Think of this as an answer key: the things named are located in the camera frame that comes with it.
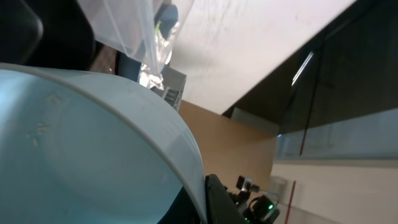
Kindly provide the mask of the light blue rice bowl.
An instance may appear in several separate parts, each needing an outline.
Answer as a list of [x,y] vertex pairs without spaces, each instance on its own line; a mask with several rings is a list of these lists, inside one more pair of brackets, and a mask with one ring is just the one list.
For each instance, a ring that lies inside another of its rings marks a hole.
[[2,223],[206,223],[192,132],[127,78],[1,64]]

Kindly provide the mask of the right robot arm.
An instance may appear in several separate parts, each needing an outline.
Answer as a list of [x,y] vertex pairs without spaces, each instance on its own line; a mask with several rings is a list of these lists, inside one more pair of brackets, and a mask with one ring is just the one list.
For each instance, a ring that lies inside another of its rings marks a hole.
[[228,194],[246,223],[274,224],[280,215],[277,193],[262,190],[251,179],[241,175],[237,179],[236,188],[239,190],[238,194]]

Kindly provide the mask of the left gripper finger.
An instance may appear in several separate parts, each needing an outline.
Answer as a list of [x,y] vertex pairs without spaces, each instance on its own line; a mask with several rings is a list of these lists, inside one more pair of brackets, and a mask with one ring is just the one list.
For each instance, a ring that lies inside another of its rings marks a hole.
[[240,223],[240,214],[217,175],[205,177],[205,193],[209,224]]

